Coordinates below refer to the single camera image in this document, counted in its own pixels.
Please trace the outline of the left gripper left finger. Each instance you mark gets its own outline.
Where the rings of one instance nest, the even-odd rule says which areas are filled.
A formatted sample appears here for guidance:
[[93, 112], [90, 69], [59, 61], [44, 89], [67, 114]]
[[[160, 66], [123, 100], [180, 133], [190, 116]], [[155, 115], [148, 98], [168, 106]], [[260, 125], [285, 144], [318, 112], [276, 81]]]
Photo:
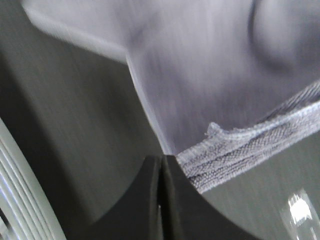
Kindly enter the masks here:
[[157, 240], [162, 160], [147, 156], [131, 185], [100, 219], [80, 229], [74, 240]]

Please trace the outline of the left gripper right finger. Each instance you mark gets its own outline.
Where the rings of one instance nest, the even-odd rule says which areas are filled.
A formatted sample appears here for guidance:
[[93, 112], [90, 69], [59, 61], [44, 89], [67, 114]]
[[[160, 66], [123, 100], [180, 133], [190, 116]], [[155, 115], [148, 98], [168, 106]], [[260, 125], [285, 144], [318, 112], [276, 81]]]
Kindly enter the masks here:
[[165, 240], [256, 239], [198, 193], [173, 155], [161, 158], [159, 203]]

